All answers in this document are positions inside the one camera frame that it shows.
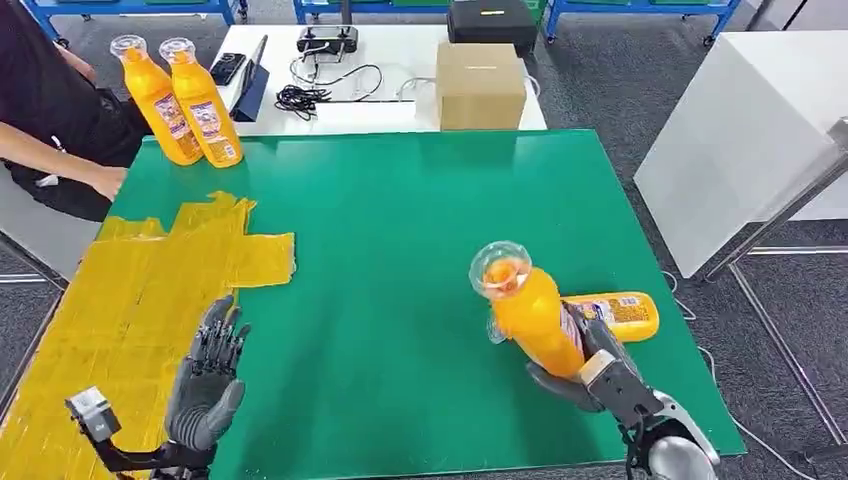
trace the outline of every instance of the plastic bottle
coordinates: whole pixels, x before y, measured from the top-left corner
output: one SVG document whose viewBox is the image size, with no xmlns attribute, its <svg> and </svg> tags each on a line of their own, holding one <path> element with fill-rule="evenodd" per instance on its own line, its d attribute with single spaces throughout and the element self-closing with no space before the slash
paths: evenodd
<svg viewBox="0 0 848 480">
<path fill-rule="evenodd" d="M 138 35 L 121 35 L 109 51 L 121 60 L 124 83 L 150 125 L 159 146 L 177 165 L 191 165 L 203 155 L 180 109 L 171 79 L 147 54 L 147 42 Z"/>
<path fill-rule="evenodd" d="M 468 277 L 491 302 L 497 329 L 548 373 L 571 378 L 586 362 L 580 332 L 556 283 L 533 266 L 524 247 L 507 241 L 485 246 L 474 256 Z"/>
<path fill-rule="evenodd" d="M 607 323 L 620 342 L 640 342 L 657 333 L 660 315 L 653 299 L 641 292 L 599 293 L 565 297 L 588 320 Z"/>
<path fill-rule="evenodd" d="M 159 46 L 159 54 L 171 64 L 174 94 L 206 159 L 217 168 L 230 167 L 241 161 L 241 142 L 212 76 L 197 63 L 194 51 L 186 38 L 170 38 Z"/>
</svg>

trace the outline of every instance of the cardboard box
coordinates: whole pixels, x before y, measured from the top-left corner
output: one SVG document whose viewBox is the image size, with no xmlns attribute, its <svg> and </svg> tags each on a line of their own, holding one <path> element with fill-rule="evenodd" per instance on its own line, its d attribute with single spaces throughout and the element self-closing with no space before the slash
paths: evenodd
<svg viewBox="0 0 848 480">
<path fill-rule="evenodd" d="M 442 130 L 515 130 L 525 100 L 524 69 L 512 44 L 439 45 L 436 104 Z"/>
</svg>

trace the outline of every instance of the blue metal rack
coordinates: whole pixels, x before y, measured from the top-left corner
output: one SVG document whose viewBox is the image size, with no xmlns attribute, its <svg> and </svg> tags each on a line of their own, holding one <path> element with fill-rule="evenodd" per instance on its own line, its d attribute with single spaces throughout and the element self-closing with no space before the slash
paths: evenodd
<svg viewBox="0 0 848 480">
<path fill-rule="evenodd" d="M 710 46 L 730 20 L 741 0 L 727 0 L 726 3 L 709 5 L 655 5 L 651 0 L 630 0 L 628 5 L 575 3 L 568 0 L 549 0 L 550 15 L 545 25 L 548 43 L 556 40 L 556 22 L 563 13 L 665 13 L 688 17 L 690 15 L 716 15 L 713 31 L 704 38 L 704 45 Z M 327 0 L 292 0 L 297 23 L 306 23 L 306 14 L 317 18 L 322 13 L 339 13 L 339 3 Z M 446 5 L 408 6 L 394 5 L 392 2 L 368 2 L 351 4 L 353 13 L 446 13 Z"/>
<path fill-rule="evenodd" d="M 207 0 L 205 3 L 186 4 L 147 4 L 144 0 L 118 0 L 116 2 L 58 2 L 56 0 L 20 0 L 33 18 L 38 22 L 48 37 L 67 46 L 68 41 L 59 35 L 50 23 L 54 15 L 82 15 L 89 19 L 90 15 L 120 15 L 124 13 L 212 13 L 224 16 L 227 25 L 235 23 L 233 9 L 238 7 L 242 19 L 247 18 L 247 0 Z"/>
<path fill-rule="evenodd" d="M 550 0 L 550 15 L 545 25 L 545 36 L 548 43 L 556 40 L 556 22 L 563 13 L 665 13 L 683 15 L 686 18 L 691 15 L 716 15 L 713 31 L 704 37 L 704 46 L 713 44 L 718 34 L 724 30 L 730 17 L 741 0 L 727 0 L 726 3 L 709 5 L 655 5 L 651 0 L 630 0 L 628 5 L 610 5 L 597 3 L 575 3 L 568 0 Z"/>
<path fill-rule="evenodd" d="M 306 14 L 318 18 L 322 13 L 341 12 L 341 3 L 326 0 L 292 0 L 297 23 L 306 24 Z M 351 2 L 352 13 L 448 13 L 447 5 L 394 5 L 389 2 Z"/>
</svg>

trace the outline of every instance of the person's arm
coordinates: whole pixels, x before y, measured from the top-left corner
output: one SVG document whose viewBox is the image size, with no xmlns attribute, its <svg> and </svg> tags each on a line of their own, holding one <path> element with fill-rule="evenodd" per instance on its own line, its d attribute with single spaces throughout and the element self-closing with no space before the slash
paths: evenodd
<svg viewBox="0 0 848 480">
<path fill-rule="evenodd" d="M 24 167 L 86 183 L 109 200 L 115 199 L 127 176 L 125 168 L 104 167 L 60 152 L 3 122 L 0 122 L 0 157 Z"/>
<path fill-rule="evenodd" d="M 94 80 L 97 78 L 97 72 L 94 71 L 94 67 L 86 63 L 85 60 L 71 53 L 69 50 L 65 49 L 65 47 L 56 45 L 56 48 L 59 49 L 59 54 L 62 55 L 62 58 L 64 58 L 66 62 L 68 62 L 68 65 L 73 67 L 74 70 L 80 72 L 80 74 L 87 78 L 88 81 L 94 83 Z"/>
</svg>

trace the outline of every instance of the smartphone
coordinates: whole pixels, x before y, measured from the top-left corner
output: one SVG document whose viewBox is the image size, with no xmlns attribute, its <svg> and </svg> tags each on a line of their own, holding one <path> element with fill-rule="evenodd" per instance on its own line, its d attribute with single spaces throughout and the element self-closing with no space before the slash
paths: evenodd
<svg viewBox="0 0 848 480">
<path fill-rule="evenodd" d="M 229 85 L 233 80 L 236 72 L 241 64 L 244 63 L 245 56 L 241 53 L 225 53 L 221 58 L 212 65 L 209 74 L 212 75 L 212 80 L 215 80 L 215 85 Z"/>
</svg>

